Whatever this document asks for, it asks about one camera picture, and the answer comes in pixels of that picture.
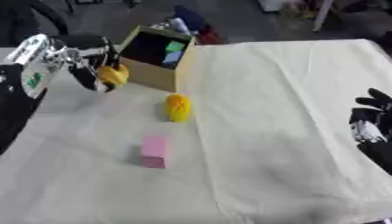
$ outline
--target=yellow sponge ball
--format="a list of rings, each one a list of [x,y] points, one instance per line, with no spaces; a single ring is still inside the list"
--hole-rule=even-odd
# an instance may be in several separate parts
[[[116,88],[125,84],[130,76],[130,71],[124,65],[120,65],[118,70],[111,66],[101,66],[97,73],[100,81],[110,83]]]
[[[183,122],[191,111],[191,101],[182,94],[170,94],[164,102],[167,117],[174,122]]]

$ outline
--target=open box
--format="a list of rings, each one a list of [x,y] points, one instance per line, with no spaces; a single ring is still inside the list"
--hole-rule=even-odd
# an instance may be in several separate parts
[[[166,47],[176,41],[185,44],[179,61],[170,66],[162,63]],[[192,63],[195,38],[174,31],[138,26],[122,43],[120,61],[129,69],[129,81],[148,87],[176,92],[179,77]]]

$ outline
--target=green label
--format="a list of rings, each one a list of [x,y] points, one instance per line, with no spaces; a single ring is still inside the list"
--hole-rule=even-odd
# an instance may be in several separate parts
[[[31,88],[36,88],[37,85],[42,81],[42,74],[40,73],[35,73],[28,81],[27,85],[29,85]]]

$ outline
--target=purple block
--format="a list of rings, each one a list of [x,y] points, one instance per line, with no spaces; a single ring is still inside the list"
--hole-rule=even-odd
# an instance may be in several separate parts
[[[142,165],[165,168],[166,141],[162,136],[147,136],[142,144]]]

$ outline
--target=table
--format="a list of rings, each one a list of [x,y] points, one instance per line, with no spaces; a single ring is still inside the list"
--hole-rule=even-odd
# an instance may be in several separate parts
[[[390,216],[392,179],[355,147],[354,97],[392,94],[366,40],[196,46],[180,84],[193,117],[167,122],[167,93],[83,89],[65,71],[0,157],[2,223],[363,223]],[[144,136],[168,167],[137,162]]]

